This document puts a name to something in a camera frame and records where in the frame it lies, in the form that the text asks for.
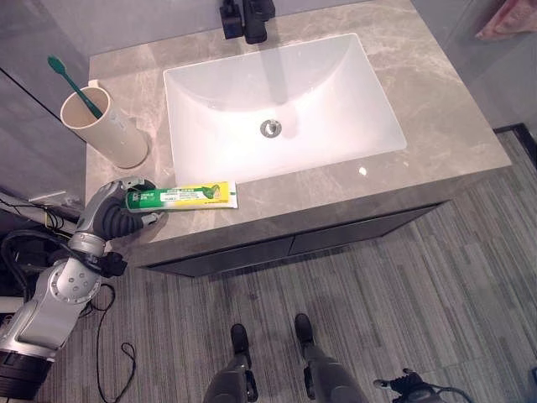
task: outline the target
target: sink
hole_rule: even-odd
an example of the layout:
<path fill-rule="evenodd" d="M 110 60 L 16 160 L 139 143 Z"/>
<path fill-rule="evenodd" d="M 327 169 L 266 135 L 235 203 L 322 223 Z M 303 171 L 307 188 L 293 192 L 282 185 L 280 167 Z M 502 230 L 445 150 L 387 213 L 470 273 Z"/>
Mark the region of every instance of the sink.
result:
<path fill-rule="evenodd" d="M 255 181 L 406 147 L 355 34 L 164 72 L 178 185 Z"/>

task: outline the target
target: toothbrush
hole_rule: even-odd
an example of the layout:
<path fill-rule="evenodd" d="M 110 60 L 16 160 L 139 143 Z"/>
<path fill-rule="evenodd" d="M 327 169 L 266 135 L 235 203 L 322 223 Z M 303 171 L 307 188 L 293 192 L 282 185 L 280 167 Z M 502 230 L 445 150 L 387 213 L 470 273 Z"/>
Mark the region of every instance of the toothbrush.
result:
<path fill-rule="evenodd" d="M 91 111 L 93 116 L 95 116 L 97 119 L 100 118 L 102 116 L 101 110 L 96 106 L 95 103 L 90 100 L 90 98 L 88 98 L 84 94 L 84 92 L 81 91 L 81 89 L 75 84 L 75 82 L 71 80 L 71 78 L 65 72 L 65 66 L 61 62 L 61 60 L 54 55 L 50 55 L 47 60 L 49 62 L 49 66 L 52 67 L 52 70 L 54 70 L 56 73 L 63 76 L 67 80 L 69 85 L 73 88 L 73 90 L 75 90 L 81 100 L 86 104 L 87 108 Z"/>

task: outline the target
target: towel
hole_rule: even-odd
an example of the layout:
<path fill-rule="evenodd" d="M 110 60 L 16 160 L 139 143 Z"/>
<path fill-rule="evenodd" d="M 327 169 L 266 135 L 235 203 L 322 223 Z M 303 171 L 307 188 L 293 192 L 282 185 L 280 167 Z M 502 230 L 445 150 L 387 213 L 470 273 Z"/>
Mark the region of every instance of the towel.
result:
<path fill-rule="evenodd" d="M 499 40 L 531 31 L 537 31 L 537 0 L 507 0 L 476 37 Z"/>

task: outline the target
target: cabinet drawer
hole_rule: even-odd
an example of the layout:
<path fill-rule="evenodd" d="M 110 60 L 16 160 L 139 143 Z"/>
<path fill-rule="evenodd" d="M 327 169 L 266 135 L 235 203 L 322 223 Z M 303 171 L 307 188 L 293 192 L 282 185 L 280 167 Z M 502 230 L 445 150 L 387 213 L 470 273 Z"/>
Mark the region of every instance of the cabinet drawer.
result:
<path fill-rule="evenodd" d="M 269 262 L 287 256 L 293 237 L 265 241 L 235 249 L 204 254 L 190 259 L 175 262 L 151 264 L 148 269 L 198 277 L 211 275 L 221 271 L 239 269 L 263 262 Z"/>
<path fill-rule="evenodd" d="M 435 209 L 438 205 L 422 207 L 389 216 L 372 218 L 359 222 L 339 225 L 303 233 L 295 237 L 289 254 L 304 254 L 314 250 L 326 249 L 346 243 L 376 238 L 389 233 L 401 225 Z"/>

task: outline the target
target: striped carpet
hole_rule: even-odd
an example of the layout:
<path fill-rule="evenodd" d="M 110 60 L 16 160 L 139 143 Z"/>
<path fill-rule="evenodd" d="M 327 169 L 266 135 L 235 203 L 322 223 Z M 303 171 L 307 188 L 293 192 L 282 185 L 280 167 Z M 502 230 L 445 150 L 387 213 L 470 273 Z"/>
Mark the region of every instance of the striped carpet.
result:
<path fill-rule="evenodd" d="M 138 372 L 125 402 L 201 402 L 231 357 L 228 329 L 241 322 L 259 401 L 306 402 L 292 328 L 303 311 L 371 402 L 395 397 L 372 381 L 403 367 L 476 402 L 537 401 L 529 374 L 537 365 L 537 175 L 515 137 L 499 137 L 512 168 L 384 238 L 232 274 L 130 270 L 113 281 L 117 302 L 102 330 L 106 392 L 128 376 L 119 348 L 130 341 Z M 38 402 L 99 401 L 99 317 L 77 323 Z"/>

